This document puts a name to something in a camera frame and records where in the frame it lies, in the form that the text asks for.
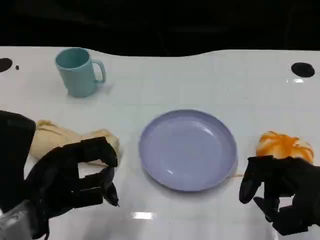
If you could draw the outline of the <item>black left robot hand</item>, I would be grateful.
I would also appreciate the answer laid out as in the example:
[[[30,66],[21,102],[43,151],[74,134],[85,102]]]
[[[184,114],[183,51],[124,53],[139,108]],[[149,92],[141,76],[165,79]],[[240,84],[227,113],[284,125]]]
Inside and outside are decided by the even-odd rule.
[[[106,167],[79,176],[79,163],[100,160]],[[72,209],[100,205],[107,201],[117,207],[119,198],[113,184],[118,157],[105,137],[95,137],[56,147],[31,169],[25,182],[34,207],[32,239],[50,234],[49,220]]]

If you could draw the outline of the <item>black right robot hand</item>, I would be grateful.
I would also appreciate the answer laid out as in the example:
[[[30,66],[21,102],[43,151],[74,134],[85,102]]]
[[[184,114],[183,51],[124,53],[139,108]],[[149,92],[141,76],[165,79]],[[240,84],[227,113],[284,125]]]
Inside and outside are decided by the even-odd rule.
[[[249,157],[239,201],[251,200],[282,236],[320,224],[320,168],[300,157]]]

